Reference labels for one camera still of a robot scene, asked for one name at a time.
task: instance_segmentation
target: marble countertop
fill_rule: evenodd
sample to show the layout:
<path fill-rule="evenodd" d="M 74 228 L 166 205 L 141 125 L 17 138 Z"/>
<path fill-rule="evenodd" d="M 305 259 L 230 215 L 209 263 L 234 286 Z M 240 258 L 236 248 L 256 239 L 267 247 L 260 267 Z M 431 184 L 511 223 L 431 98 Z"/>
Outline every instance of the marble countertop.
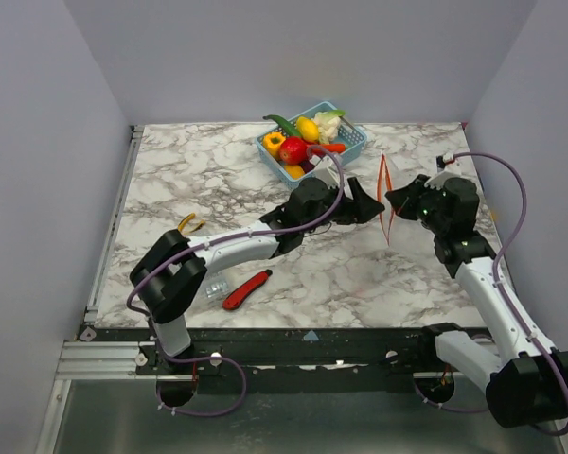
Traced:
<path fill-rule="evenodd" d="M 286 186 L 259 160 L 253 144 L 269 127 L 222 123 L 145 128 L 98 297 L 96 326 L 146 325 L 125 307 L 132 289 L 128 274 L 153 242 L 187 214 L 195 212 L 215 234 L 248 225 L 288 198 Z M 409 183 L 418 173 L 434 174 L 437 155 L 468 150 L 456 123 L 361 127 L 368 141 L 360 158 L 346 166 L 346 174 L 357 176 L 369 194 L 376 192 L 382 151 L 398 177 Z M 471 159 L 455 165 L 479 186 Z M 220 301 L 195 302 L 186 312 L 187 325 L 419 327 L 454 322 L 483 326 L 467 294 L 431 252 L 432 234 L 394 227 L 390 246 L 375 219 L 361 226 L 332 226 L 326 233 L 307 237 L 285 256 L 230 269 L 227 277 L 233 287 L 266 268 L 274 274 L 235 312 L 223 310 Z M 477 227 L 498 250 L 484 202 Z"/>

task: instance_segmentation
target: white wall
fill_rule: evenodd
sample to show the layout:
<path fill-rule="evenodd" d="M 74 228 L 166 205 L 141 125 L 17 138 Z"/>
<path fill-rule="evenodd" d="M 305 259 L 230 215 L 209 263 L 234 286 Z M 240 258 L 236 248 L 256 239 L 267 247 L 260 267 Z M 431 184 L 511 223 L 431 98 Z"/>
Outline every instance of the white wall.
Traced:
<path fill-rule="evenodd" d="M 507 260 L 529 312 L 568 349 L 568 0 L 541 0 L 468 127 L 470 148 L 524 177 L 528 215 Z M 476 158 L 503 237 L 520 210 L 512 177 Z"/>
<path fill-rule="evenodd" d="M 65 0 L 133 123 L 470 117 L 534 0 Z"/>
<path fill-rule="evenodd" d="M 0 454 L 33 452 L 129 137 L 62 0 L 0 0 Z"/>

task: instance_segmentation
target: yellow lemon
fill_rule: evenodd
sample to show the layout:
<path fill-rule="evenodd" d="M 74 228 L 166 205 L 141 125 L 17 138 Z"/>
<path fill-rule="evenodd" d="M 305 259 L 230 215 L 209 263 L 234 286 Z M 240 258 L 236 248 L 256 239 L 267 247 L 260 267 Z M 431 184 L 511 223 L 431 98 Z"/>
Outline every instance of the yellow lemon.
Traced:
<path fill-rule="evenodd" d="M 318 125 L 313 120 L 309 120 L 305 116 L 299 116 L 296 120 L 296 128 L 301 133 L 301 136 L 308 142 L 317 142 L 320 138 L 320 131 Z"/>
<path fill-rule="evenodd" d="M 305 175 L 305 172 L 303 171 L 303 167 L 301 167 L 301 166 L 291 166 L 290 164 L 286 164 L 283 167 L 284 167 L 284 170 L 286 170 L 286 172 L 291 177 L 293 177 L 295 180 L 298 180 L 303 175 Z"/>

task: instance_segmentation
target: plastic basket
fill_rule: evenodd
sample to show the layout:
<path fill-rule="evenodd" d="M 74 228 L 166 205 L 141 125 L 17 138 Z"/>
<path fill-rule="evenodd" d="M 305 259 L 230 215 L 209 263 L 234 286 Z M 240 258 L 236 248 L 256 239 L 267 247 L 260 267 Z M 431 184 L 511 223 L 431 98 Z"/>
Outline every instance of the plastic basket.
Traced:
<path fill-rule="evenodd" d="M 290 118 L 290 121 L 293 124 L 296 122 L 296 119 L 299 116 L 305 116 L 307 118 L 313 118 L 315 114 L 318 112 L 328 112 L 335 110 L 331 103 L 324 101 L 318 104 L 317 106 L 312 107 L 311 109 L 306 110 L 299 115 Z M 344 153 L 341 153 L 341 158 L 343 162 L 343 166 L 350 163 L 358 156 L 360 156 L 360 152 L 366 143 L 366 134 L 360 131 L 357 127 L 355 127 L 352 123 L 347 121 L 344 117 L 342 118 L 341 126 L 339 127 L 339 135 L 335 139 L 334 142 L 344 143 L 346 145 L 346 150 Z M 280 179 L 284 184 L 288 186 L 289 189 L 295 189 L 299 184 L 306 178 L 313 177 L 313 171 L 306 173 L 301 178 L 294 179 L 291 177 L 286 170 L 282 168 L 282 166 L 276 161 L 271 154 L 265 149 L 263 146 L 263 137 L 269 134 L 270 132 L 280 131 L 283 135 L 287 136 L 281 128 L 271 128 L 270 130 L 264 132 L 262 135 L 255 139 L 255 143 L 257 144 L 258 148 L 258 156 L 261 158 L 261 161 L 269 167 L 277 178 Z"/>

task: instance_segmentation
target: small plastic bag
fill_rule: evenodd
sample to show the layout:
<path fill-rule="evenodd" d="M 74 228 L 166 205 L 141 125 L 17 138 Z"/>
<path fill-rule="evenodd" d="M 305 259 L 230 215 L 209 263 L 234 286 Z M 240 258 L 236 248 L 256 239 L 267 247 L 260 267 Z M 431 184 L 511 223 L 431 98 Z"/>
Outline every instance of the small plastic bag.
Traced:
<path fill-rule="evenodd" d="M 389 249 L 415 259 L 431 259 L 434 257 L 434 234 L 425 229 L 418 220 L 406 220 L 396 216 L 385 197 L 387 191 L 408 185 L 416 176 L 400 171 L 392 160 L 382 154 L 377 197 L 385 206 L 385 211 L 380 214 L 380 222 Z"/>
<path fill-rule="evenodd" d="M 202 236 L 212 236 L 215 232 L 212 231 L 211 227 L 203 226 L 202 230 L 197 230 L 192 234 L 188 234 L 188 237 L 202 237 Z M 194 302 L 198 303 L 199 301 L 203 302 L 211 302 L 211 301 L 222 301 L 224 300 L 229 293 L 231 293 L 231 276 L 229 275 L 230 271 L 223 270 L 218 272 L 213 272 L 207 275 L 200 288 L 198 288 L 198 292 L 196 293 Z"/>

